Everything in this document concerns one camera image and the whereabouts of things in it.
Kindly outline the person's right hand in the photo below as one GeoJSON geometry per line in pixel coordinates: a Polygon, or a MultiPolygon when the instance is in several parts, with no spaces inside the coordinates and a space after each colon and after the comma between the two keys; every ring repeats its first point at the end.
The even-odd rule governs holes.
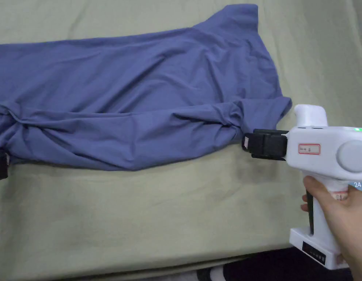
{"type": "Polygon", "coordinates": [[[303,184],[318,200],[353,279],[362,281],[362,191],[349,186],[348,198],[337,201],[315,178],[307,176],[303,184]]]}

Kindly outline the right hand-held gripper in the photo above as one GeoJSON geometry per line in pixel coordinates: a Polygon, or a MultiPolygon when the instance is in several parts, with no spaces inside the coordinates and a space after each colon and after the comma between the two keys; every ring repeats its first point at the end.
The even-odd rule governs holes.
{"type": "MultiPolygon", "coordinates": [[[[299,104],[294,111],[297,123],[291,130],[254,129],[243,136],[242,149],[252,158],[283,158],[321,182],[334,199],[347,199],[348,185],[362,182],[362,128],[329,126],[321,106],[299,104]]],[[[314,197],[309,226],[292,228],[289,241],[327,269],[348,267],[314,197]]]]}

